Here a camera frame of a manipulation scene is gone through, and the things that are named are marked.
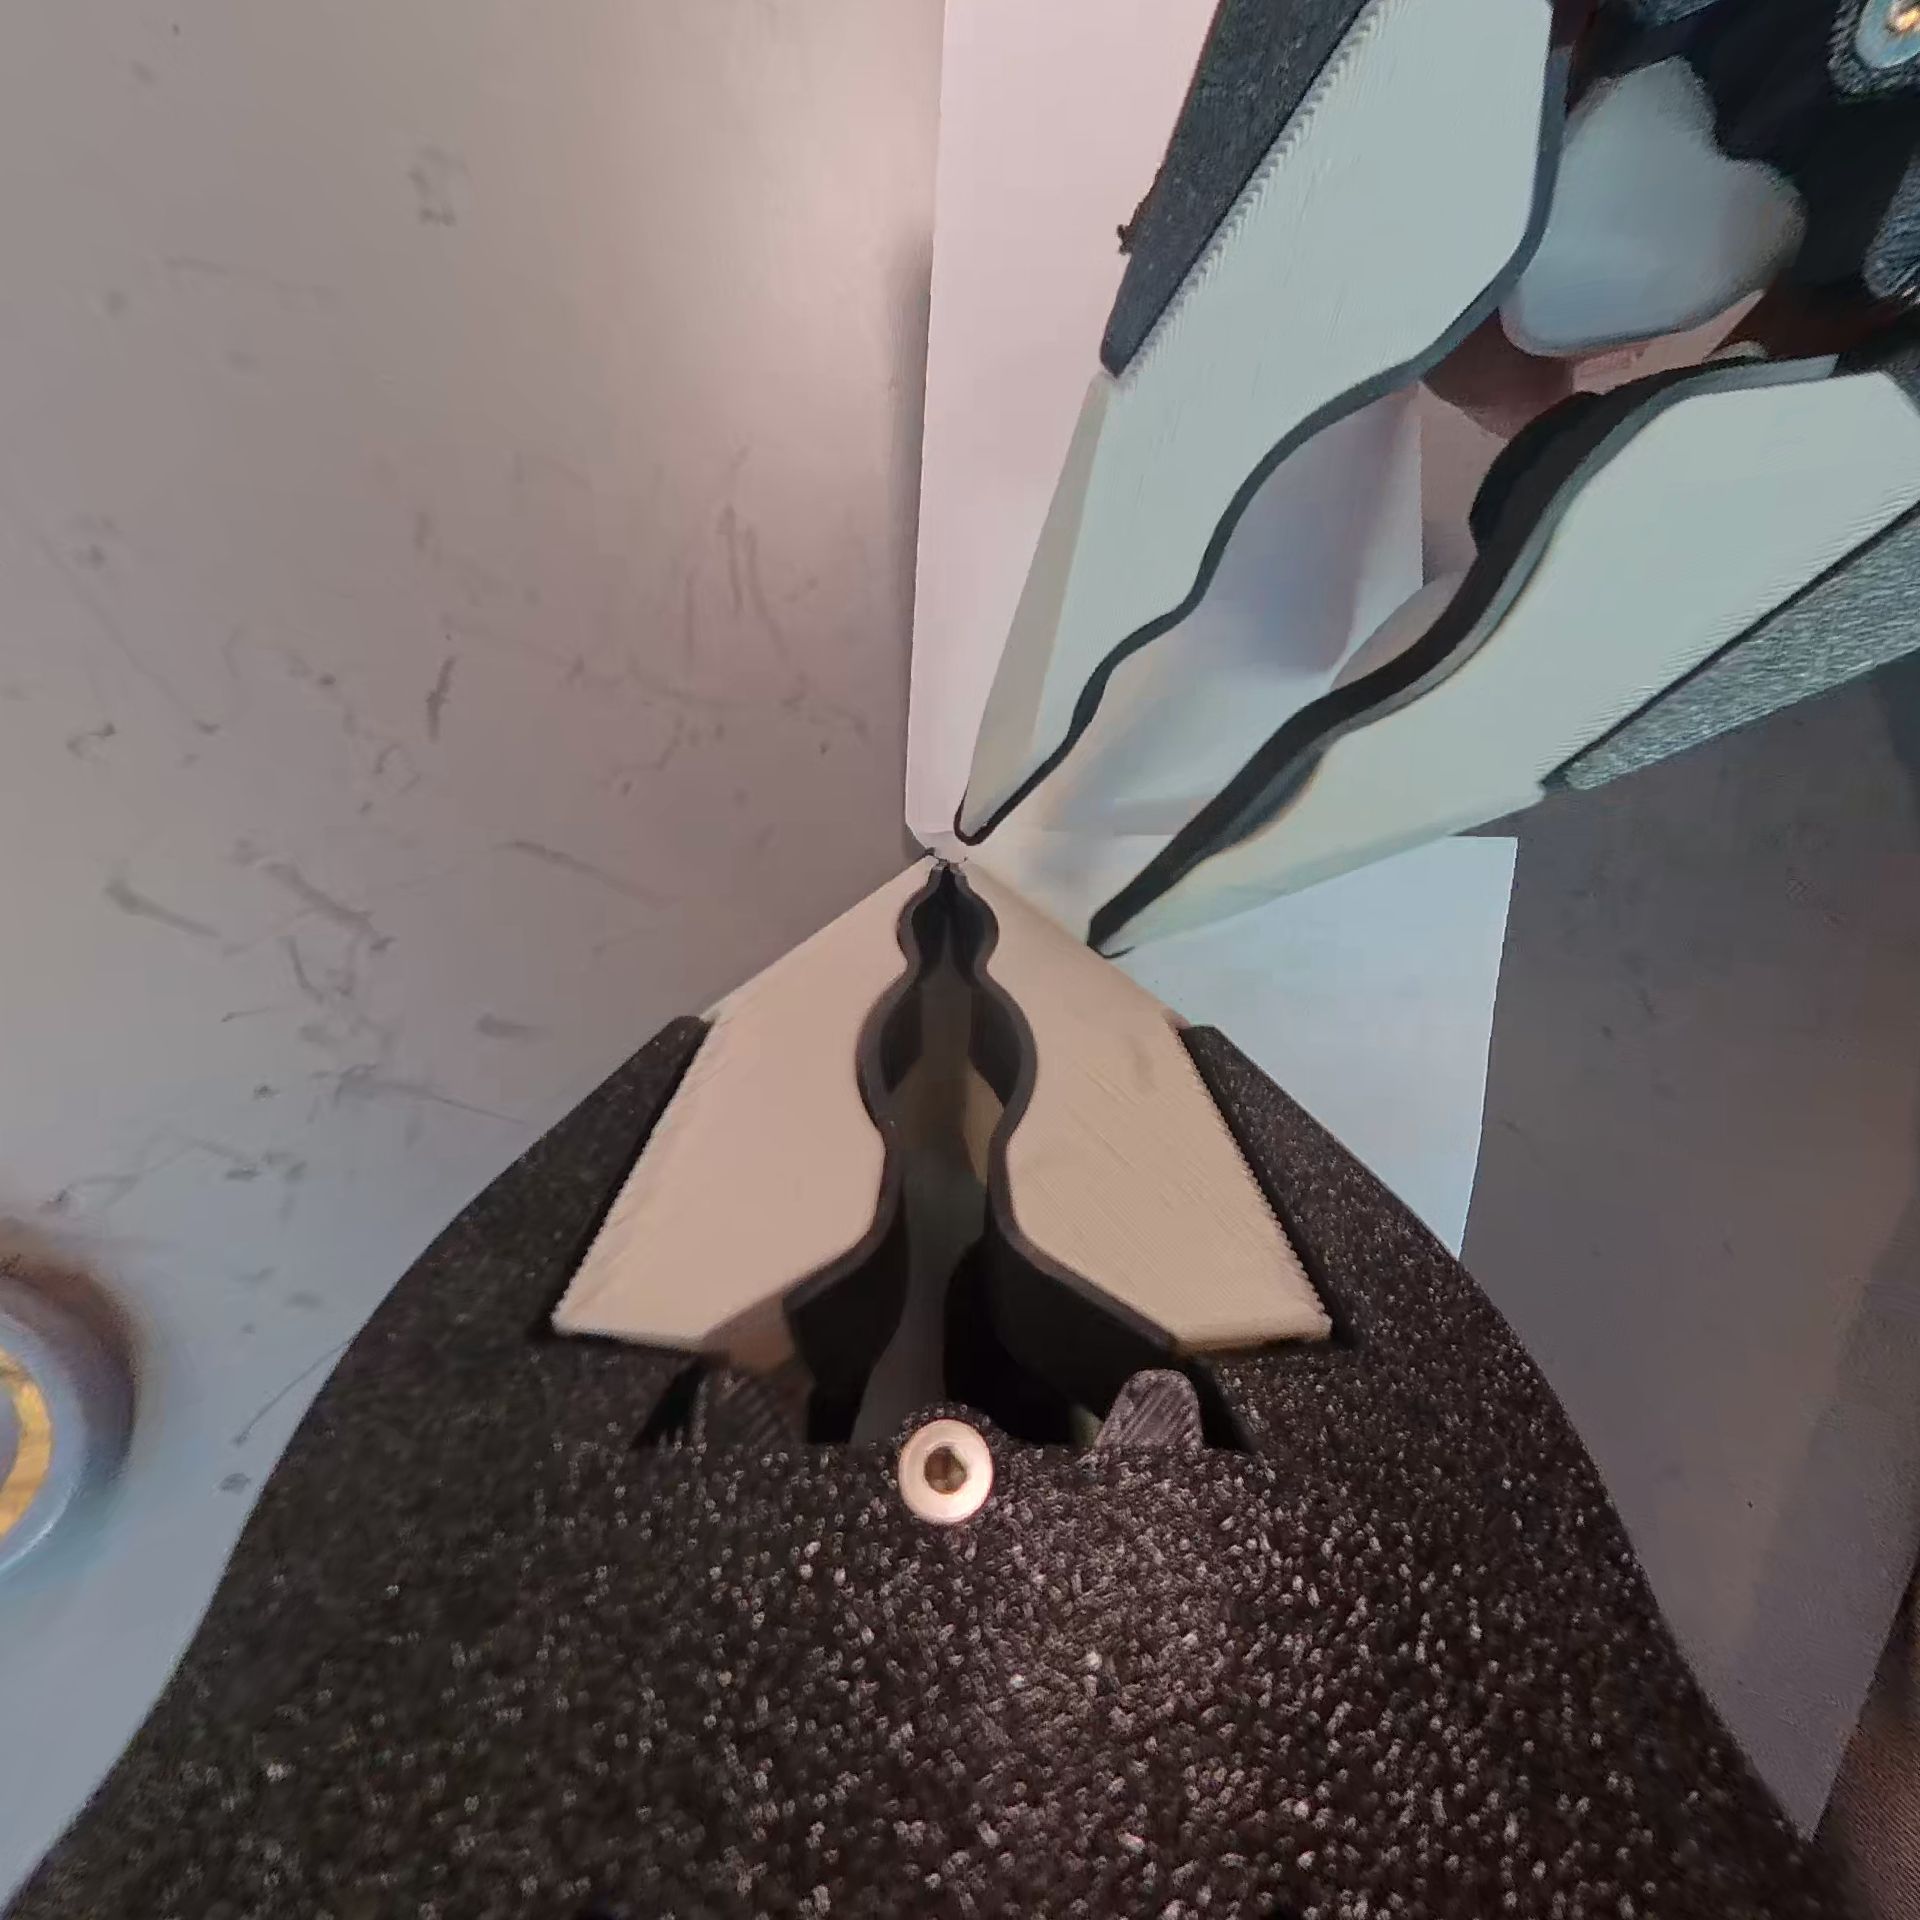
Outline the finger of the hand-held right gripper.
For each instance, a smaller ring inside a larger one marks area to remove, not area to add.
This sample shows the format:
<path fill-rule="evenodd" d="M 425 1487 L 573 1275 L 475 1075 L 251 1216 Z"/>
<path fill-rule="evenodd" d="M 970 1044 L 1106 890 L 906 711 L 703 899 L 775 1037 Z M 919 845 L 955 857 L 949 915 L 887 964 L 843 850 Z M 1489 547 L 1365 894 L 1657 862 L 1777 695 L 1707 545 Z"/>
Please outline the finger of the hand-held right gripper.
<path fill-rule="evenodd" d="M 1091 911 L 1129 954 L 1544 798 L 1546 784 L 1918 508 L 1918 352 L 1729 358 L 1588 399 L 1487 478 L 1448 599 L 1392 618 Z"/>
<path fill-rule="evenodd" d="M 1435 366 L 1546 228 L 1554 3 L 1221 3 L 954 812 L 982 845 L 1211 590 L 1263 482 Z"/>

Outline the grey orange scissors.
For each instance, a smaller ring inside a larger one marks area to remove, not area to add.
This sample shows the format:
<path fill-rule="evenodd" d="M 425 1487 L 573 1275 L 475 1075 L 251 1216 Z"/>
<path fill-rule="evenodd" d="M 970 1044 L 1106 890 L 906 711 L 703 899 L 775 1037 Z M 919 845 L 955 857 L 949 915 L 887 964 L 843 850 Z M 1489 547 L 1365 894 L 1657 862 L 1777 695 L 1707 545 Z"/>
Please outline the grey orange scissors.
<path fill-rule="evenodd" d="M 127 1467 L 141 1337 L 59 1239 L 4 1216 L 4 1593 L 83 1559 Z"/>

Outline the grey desk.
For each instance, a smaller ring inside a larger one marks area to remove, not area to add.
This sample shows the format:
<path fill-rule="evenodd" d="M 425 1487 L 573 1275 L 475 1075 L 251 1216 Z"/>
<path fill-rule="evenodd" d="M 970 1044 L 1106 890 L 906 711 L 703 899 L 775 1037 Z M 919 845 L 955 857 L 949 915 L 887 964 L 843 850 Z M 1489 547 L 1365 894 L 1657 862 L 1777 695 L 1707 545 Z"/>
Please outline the grey desk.
<path fill-rule="evenodd" d="M 946 3 L 4 3 L 4 1216 L 141 1337 L 4 1904 L 429 1243 L 912 857 Z M 1463 1251 L 1826 1810 L 1908 1548 L 1918 661 L 1520 824 Z"/>

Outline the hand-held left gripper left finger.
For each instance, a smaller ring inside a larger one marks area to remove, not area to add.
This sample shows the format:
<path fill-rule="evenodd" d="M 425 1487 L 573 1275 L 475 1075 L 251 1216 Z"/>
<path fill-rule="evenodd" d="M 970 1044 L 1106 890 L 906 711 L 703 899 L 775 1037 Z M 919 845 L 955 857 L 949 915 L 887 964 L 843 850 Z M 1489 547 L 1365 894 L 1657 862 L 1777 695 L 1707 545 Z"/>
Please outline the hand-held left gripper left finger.
<path fill-rule="evenodd" d="M 707 1008 L 555 1336 L 726 1366 L 800 1442 L 851 1442 L 906 1302 L 892 1102 L 946 908 L 922 857 Z"/>

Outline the white paper sheet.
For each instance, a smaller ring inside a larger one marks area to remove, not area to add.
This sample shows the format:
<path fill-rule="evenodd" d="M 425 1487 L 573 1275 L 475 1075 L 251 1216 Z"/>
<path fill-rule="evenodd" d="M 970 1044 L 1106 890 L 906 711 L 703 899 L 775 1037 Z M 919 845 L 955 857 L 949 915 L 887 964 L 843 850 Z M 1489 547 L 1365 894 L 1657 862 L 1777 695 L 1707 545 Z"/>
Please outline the white paper sheet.
<path fill-rule="evenodd" d="M 906 695 L 906 827 L 949 839 L 970 732 L 1212 3 L 946 3 Z M 1174 667 L 1313 691 L 1423 580 L 1415 400 L 1380 400 L 1235 532 Z M 1465 1239 L 1511 837 L 1453 837 L 1133 950 L 1418 1214 Z"/>

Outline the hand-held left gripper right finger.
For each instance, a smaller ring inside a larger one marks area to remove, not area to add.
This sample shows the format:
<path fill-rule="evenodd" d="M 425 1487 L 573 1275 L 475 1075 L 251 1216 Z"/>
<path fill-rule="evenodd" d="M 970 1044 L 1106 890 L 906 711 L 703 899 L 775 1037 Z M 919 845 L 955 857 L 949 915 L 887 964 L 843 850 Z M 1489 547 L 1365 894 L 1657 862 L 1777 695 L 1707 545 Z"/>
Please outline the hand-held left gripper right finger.
<path fill-rule="evenodd" d="M 946 868 L 982 1224 L 946 1302 L 955 1401 L 1027 1443 L 1247 1443 L 1216 1360 L 1319 1346 L 1322 1306 L 1187 1026 L 1009 886 Z"/>

